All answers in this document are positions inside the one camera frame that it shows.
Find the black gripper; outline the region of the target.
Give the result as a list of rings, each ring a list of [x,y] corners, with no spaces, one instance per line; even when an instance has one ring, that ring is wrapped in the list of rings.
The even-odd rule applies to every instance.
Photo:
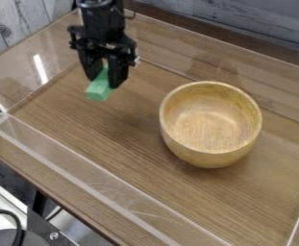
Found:
[[[118,88],[128,78],[128,65],[138,62],[136,42],[124,33],[123,0],[76,0],[81,25],[71,25],[71,48],[79,52],[85,77],[94,81],[103,70],[102,59],[108,58],[110,88]]]

